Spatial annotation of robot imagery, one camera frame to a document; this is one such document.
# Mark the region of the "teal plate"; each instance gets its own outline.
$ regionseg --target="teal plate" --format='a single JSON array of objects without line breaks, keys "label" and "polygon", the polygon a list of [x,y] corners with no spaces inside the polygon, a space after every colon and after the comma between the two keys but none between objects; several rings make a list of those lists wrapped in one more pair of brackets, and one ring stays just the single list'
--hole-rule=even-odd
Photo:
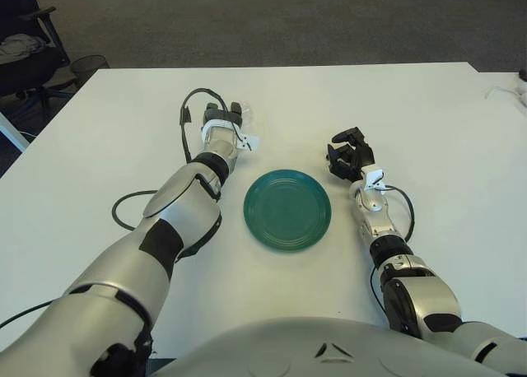
[{"label": "teal plate", "polygon": [[319,241],[331,221],[328,195],[309,175],[276,170],[256,179],[245,195],[251,233],[281,251],[299,251]]}]

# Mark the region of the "white table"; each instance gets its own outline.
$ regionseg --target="white table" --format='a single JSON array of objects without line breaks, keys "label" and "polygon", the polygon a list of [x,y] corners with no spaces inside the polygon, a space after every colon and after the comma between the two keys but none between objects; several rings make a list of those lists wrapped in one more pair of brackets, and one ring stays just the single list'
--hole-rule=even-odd
[{"label": "white table", "polygon": [[[0,320],[59,296],[126,233],[111,219],[113,202],[156,189],[184,164],[179,107],[190,90],[206,86],[228,102],[250,103],[261,146],[239,158],[222,190],[221,229],[175,269],[154,330],[156,356],[180,357],[229,328],[274,317],[385,325],[348,184],[324,160],[330,138],[353,126],[387,183],[411,196],[410,246],[452,287],[464,318],[525,335],[527,118],[513,96],[483,98],[494,84],[513,86],[514,77],[479,74],[467,63],[99,71],[0,180]],[[194,154],[208,101],[190,104]],[[333,209],[325,237],[298,254],[263,247],[243,219],[249,186],[282,168],[317,179]],[[405,231],[405,206],[389,197]],[[126,202],[120,216],[137,222],[146,201]],[[0,331],[0,348],[37,314]]]}]

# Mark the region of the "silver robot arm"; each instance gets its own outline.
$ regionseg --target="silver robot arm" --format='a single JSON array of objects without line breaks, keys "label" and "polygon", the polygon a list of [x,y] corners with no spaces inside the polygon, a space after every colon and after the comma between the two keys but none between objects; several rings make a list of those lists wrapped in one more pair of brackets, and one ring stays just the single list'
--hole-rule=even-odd
[{"label": "silver robot arm", "polygon": [[369,248],[386,317],[398,332],[456,352],[501,373],[527,375],[527,342],[481,322],[463,322],[452,290],[414,255],[389,218],[383,170],[358,128],[335,136],[330,171],[352,181],[350,198],[361,240]]},{"label": "silver robot arm", "polygon": [[0,375],[144,375],[175,261],[198,252],[221,224],[221,187],[247,147],[239,107],[208,106],[203,151],[152,197],[135,230],[0,353]]}]

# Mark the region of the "mesh trash can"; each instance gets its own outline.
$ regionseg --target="mesh trash can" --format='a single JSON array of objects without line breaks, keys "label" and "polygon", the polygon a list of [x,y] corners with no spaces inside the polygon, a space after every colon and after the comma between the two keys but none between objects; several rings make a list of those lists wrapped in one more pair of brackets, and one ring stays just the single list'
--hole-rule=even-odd
[{"label": "mesh trash can", "polygon": [[100,54],[79,58],[70,65],[70,69],[77,78],[75,82],[77,87],[84,85],[99,68],[110,68],[106,58]]}]

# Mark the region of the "black chair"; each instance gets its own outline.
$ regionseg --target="black chair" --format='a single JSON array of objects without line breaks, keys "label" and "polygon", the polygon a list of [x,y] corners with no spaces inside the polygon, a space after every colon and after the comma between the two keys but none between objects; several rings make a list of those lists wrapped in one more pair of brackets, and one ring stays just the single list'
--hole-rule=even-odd
[{"label": "black chair", "polygon": [[29,58],[0,65],[0,97],[16,95],[21,100],[26,99],[13,116],[23,114],[40,102],[44,118],[49,119],[49,97],[67,99],[73,96],[61,91],[72,85],[73,79],[61,85],[44,87],[59,68],[70,63],[49,17],[55,9],[41,9],[36,0],[0,0],[0,42],[9,35],[27,34],[38,36],[48,43],[44,50]]}]

